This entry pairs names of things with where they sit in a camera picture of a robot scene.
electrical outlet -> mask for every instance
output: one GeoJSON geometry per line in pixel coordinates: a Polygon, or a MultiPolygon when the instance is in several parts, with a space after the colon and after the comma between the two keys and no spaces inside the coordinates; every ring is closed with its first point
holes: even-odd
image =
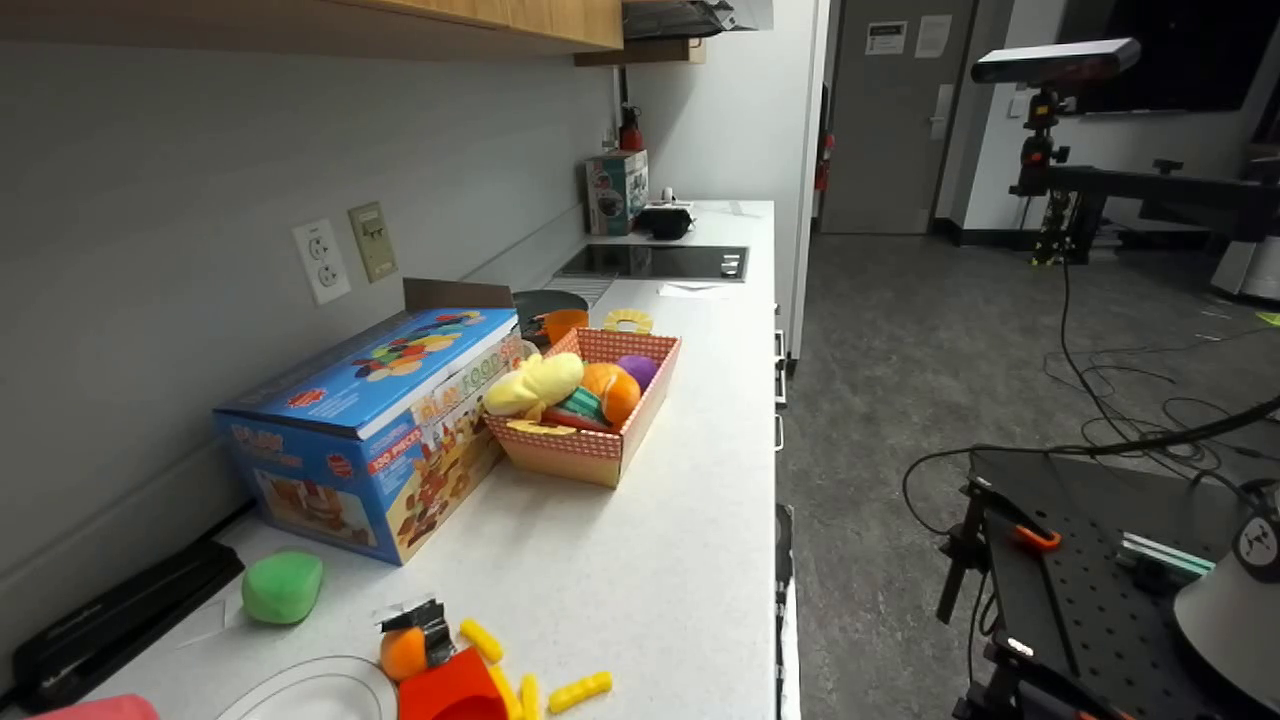
{"type": "Polygon", "coordinates": [[[291,229],[295,256],[303,260],[317,305],[340,300],[351,291],[342,254],[336,250],[332,224],[320,218],[291,229]]]}

kitchen appliance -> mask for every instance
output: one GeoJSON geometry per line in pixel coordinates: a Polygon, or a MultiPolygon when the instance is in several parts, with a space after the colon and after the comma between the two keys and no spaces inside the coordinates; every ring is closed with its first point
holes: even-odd
{"type": "Polygon", "coordinates": [[[512,291],[512,310],[521,318],[521,336],[547,349],[545,318],[547,314],[587,314],[587,300],[574,291],[531,287],[531,291],[512,291]]]}
{"type": "Polygon", "coordinates": [[[644,207],[636,218],[636,234],[651,238],[651,242],[681,242],[689,234],[692,218],[689,207],[644,207]]]}
{"type": "Polygon", "coordinates": [[[625,277],[625,282],[730,282],[749,277],[749,250],[730,246],[587,246],[559,277],[625,277]]]}

green toy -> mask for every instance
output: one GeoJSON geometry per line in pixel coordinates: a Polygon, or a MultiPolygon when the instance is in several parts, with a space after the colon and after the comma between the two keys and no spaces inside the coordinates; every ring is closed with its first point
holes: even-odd
{"type": "Polygon", "coordinates": [[[320,557],[277,553],[242,570],[242,618],[257,625],[291,628],[313,618],[322,584],[320,557]]]}

toy box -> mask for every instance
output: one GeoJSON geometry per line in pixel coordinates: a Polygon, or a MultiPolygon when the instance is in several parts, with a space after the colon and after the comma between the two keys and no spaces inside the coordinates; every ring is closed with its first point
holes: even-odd
{"type": "Polygon", "coordinates": [[[677,336],[641,336],[641,333],[605,333],[605,327],[574,327],[553,351],[579,351],[582,362],[619,362],[619,355],[651,355],[659,369],[649,379],[636,412],[619,432],[572,432],[572,437],[522,437],[506,430],[506,422],[489,418],[483,426],[502,446],[516,468],[536,468],[547,478],[572,478],[591,483],[619,483],[625,468],[632,466],[651,418],[669,402],[681,342],[677,336]]]}
{"type": "Polygon", "coordinates": [[[216,422],[272,525],[404,563],[495,466],[478,394],[521,355],[512,310],[404,314],[216,422]]]}
{"type": "Polygon", "coordinates": [[[626,238],[649,204],[649,151],[605,151],[582,161],[587,234],[626,238]]]}

shelf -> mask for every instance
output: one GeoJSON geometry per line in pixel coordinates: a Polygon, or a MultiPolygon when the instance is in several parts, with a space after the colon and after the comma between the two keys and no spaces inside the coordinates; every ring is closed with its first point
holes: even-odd
{"type": "Polygon", "coordinates": [[[0,41],[313,55],[568,55],[625,44],[619,0],[2,0],[0,41]]]}

